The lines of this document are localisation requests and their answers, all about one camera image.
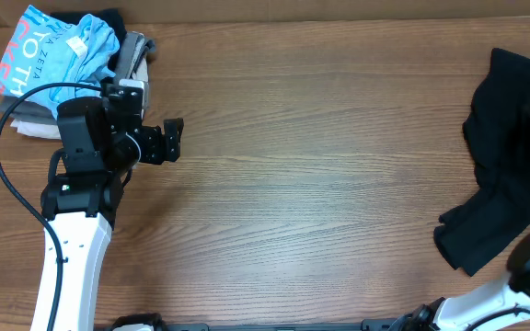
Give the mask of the black t-shirt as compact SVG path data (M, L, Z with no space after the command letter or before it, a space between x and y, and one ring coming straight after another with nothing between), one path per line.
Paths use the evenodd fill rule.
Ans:
M478 191L443 213L434 243L475 275L530 224L530 59L495 48L462 126Z

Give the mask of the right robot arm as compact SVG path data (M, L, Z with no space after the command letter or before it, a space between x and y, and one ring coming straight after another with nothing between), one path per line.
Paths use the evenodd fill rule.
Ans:
M419 306L391 330L486 331L530 320L530 234L509 255L506 271L473 291Z

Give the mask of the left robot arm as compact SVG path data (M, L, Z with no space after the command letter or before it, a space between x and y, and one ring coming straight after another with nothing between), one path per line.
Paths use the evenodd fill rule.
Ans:
M58 106L63 154L52 159L40 199L51 230L31 329L93 329L100 270L128 172L180 156L183 120L145 126L148 102L146 82L121 79L103 85L98 97Z

